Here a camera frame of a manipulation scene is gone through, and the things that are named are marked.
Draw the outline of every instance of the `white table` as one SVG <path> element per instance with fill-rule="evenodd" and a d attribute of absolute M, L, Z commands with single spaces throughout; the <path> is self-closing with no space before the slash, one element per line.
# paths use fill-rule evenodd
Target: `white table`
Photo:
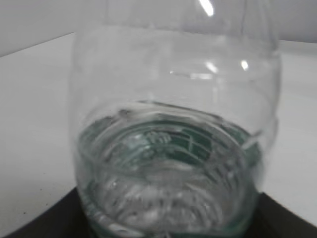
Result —
<path fill-rule="evenodd" d="M 0 58 L 0 237 L 74 186 L 66 126 L 73 35 Z M 282 42 L 280 134 L 265 184 L 317 225 L 317 44 Z"/>

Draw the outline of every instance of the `dark surface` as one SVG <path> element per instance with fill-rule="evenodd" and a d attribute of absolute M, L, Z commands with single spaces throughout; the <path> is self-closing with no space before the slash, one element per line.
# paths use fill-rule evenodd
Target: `dark surface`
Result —
<path fill-rule="evenodd" d="M 88 232 L 74 189 L 49 211 L 5 238 L 88 238 Z M 317 228 L 262 194 L 244 238 L 317 238 Z"/>

